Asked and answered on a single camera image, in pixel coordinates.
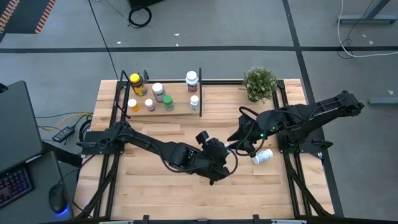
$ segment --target potted plant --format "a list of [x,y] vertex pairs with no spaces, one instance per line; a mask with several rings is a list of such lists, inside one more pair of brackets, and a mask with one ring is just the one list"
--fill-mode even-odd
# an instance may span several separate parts
[[251,102],[261,100],[265,103],[265,100],[272,98],[272,92],[276,91],[277,81],[277,77],[264,67],[252,68],[244,74],[244,88],[240,89],[248,92]]

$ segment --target wooden tabletop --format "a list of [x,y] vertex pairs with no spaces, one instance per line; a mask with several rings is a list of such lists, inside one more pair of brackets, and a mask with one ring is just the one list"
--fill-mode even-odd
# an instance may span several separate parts
[[[289,104],[305,104],[300,80],[284,81]],[[165,142],[185,142],[200,149],[195,136],[204,130],[211,138],[226,142],[238,128],[240,106],[259,113],[274,109],[272,100],[265,104],[251,103],[238,87],[203,85],[202,117],[150,116],[132,118],[129,122],[135,130]],[[101,82],[92,131],[108,128],[115,88],[116,81]],[[111,218],[141,220],[143,215],[150,215],[151,220],[251,219],[253,214],[259,214],[260,218],[293,218],[284,160],[275,135],[268,138],[263,149],[271,149],[274,157],[259,165],[249,157],[239,157],[237,171],[210,186],[208,179],[196,174],[168,171],[158,155],[127,144],[120,158]],[[308,189],[325,210],[333,213],[321,160],[311,154],[301,154],[300,157]],[[90,201],[97,189],[102,160],[103,156],[95,156],[80,172],[75,202],[81,207]],[[227,161],[227,167],[232,170],[233,156],[228,156]],[[298,189],[296,186],[303,213]],[[104,214],[108,194],[104,195],[101,214]]]

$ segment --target concrete floor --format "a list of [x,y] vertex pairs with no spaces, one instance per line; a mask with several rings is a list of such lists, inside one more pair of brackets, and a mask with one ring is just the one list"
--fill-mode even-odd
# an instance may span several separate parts
[[[108,1],[128,14],[126,0]],[[344,14],[361,14],[369,3],[345,1]],[[92,4],[110,47],[293,46],[279,0],[166,0],[150,7],[154,16],[143,29],[127,27],[125,19],[105,0]],[[289,0],[289,5],[301,46],[339,46],[339,0]],[[381,13],[397,12],[395,0]],[[140,20],[145,13],[136,17]],[[342,26],[341,36],[345,37],[350,28]],[[351,33],[352,45],[369,46],[371,40],[373,45],[397,46],[397,34],[397,24],[360,25]],[[40,35],[7,34],[0,43],[0,49],[76,47],[104,47],[88,1],[58,0]],[[112,57],[118,73],[146,69],[151,78],[183,78],[188,70],[199,67],[204,78],[240,78],[255,66],[266,66],[279,78],[302,78],[294,51],[113,52]],[[303,57],[316,100],[348,90],[366,104],[360,116],[337,119],[324,127],[326,139],[335,143],[329,152],[345,215],[398,220],[397,108],[366,103],[372,96],[390,96],[388,90],[396,96],[398,55],[345,60],[336,52],[304,52]],[[114,79],[107,53],[0,54],[0,82],[25,80],[37,116],[93,111],[100,80],[104,79]],[[46,119],[39,124],[58,121]],[[46,139],[53,135],[42,132]],[[78,153],[76,141],[75,136],[67,145],[57,146]]]

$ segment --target white cable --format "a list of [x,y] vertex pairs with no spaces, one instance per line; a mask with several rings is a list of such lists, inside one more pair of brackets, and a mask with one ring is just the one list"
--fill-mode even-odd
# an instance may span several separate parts
[[349,56],[351,56],[351,57],[372,57],[372,56],[387,56],[387,55],[398,54],[398,52],[391,52],[391,53],[387,53],[387,54],[372,54],[372,55],[352,55],[352,54],[348,53],[348,51],[343,46],[343,43],[341,42],[341,39],[340,39],[340,17],[343,14],[343,6],[344,6],[344,0],[341,0],[341,11],[340,11],[340,16],[338,17],[338,23],[337,23],[337,36],[338,36],[338,41],[340,42],[341,47]]

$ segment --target keyboard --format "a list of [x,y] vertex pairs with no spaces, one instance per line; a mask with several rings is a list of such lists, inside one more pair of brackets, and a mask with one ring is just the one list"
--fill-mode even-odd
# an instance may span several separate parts
[[33,190],[24,166],[0,174],[0,208],[9,205]]

